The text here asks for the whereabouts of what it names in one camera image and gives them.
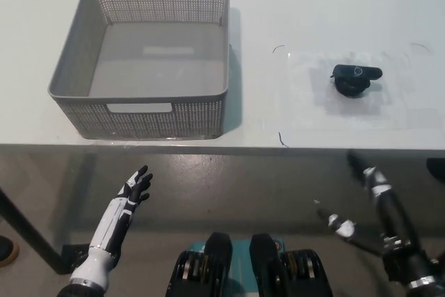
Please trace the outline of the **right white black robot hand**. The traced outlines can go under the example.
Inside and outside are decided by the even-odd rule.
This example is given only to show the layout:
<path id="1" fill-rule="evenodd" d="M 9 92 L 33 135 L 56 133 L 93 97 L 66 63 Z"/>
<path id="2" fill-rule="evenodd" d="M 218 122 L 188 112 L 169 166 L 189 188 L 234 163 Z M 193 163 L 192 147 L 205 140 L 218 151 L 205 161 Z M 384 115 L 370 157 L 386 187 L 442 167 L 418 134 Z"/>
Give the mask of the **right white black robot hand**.
<path id="1" fill-rule="evenodd" d="M 327 228 L 346 243 L 378 257 L 392 246 L 419 250 L 420 240 L 412 221 L 382 171 L 354 151 L 349 151 L 346 157 L 353 176 L 373 203 L 382 234 L 371 235 L 351 219 L 320 207 L 317 214 Z"/>

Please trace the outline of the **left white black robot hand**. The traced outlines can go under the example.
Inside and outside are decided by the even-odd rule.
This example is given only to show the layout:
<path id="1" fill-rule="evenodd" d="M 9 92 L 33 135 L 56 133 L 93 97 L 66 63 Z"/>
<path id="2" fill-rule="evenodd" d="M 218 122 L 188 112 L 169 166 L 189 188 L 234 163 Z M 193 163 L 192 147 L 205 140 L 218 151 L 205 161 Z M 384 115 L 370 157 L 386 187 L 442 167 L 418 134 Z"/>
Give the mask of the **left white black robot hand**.
<path id="1" fill-rule="evenodd" d="M 151 185 L 153 174 L 147 171 L 147 165 L 138 169 L 110 201 L 90 242 L 88 258 L 105 255 L 116 266 L 132 216 L 138 206 L 149 198 L 146 191 Z"/>

